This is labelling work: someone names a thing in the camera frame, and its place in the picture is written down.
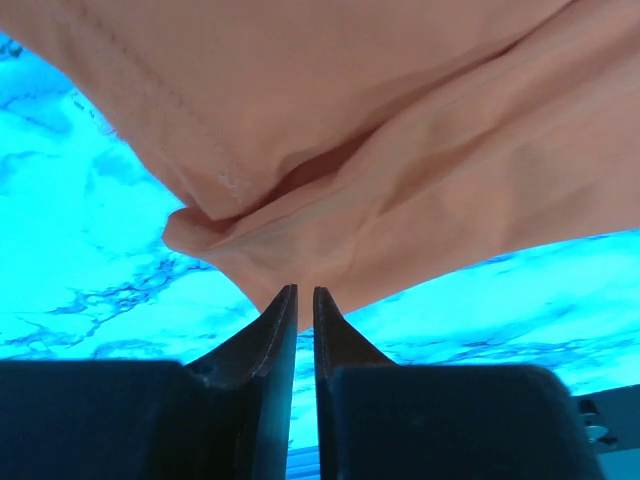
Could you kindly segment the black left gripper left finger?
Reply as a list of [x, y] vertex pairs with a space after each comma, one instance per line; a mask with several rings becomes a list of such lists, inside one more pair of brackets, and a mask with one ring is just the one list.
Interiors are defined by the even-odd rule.
[[5, 479], [281, 479], [297, 289], [188, 364], [5, 360]]

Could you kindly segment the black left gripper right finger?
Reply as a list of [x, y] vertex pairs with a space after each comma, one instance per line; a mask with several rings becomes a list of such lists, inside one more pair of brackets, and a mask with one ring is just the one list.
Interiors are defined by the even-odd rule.
[[574, 400], [527, 364], [401, 366], [313, 297], [325, 479], [599, 479]]

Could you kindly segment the orange t shirt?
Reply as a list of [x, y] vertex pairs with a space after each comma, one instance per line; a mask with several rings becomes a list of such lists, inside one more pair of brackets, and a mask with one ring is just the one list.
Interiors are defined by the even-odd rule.
[[258, 308], [639, 224], [635, 1], [5, 1]]

